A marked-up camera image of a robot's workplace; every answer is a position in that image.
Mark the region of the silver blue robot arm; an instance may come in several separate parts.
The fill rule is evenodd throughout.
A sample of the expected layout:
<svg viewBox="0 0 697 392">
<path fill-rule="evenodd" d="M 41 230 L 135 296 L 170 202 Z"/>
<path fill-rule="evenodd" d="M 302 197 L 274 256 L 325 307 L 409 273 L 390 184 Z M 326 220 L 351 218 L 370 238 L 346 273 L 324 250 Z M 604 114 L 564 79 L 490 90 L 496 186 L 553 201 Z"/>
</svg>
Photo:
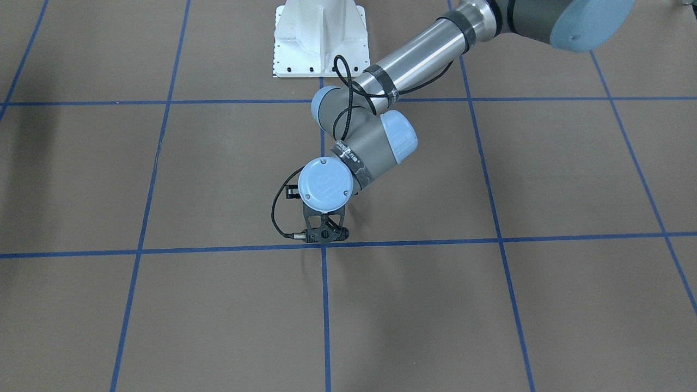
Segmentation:
<svg viewBox="0 0 697 392">
<path fill-rule="evenodd" d="M 394 105 L 473 46 L 516 33 L 558 50 L 588 52 L 612 37 L 633 7 L 632 1 L 461 1 L 341 87 L 316 92 L 312 117 L 336 144 L 328 158 L 301 169 L 298 198 L 320 213 L 338 211 L 413 153 L 415 130 Z"/>
</svg>

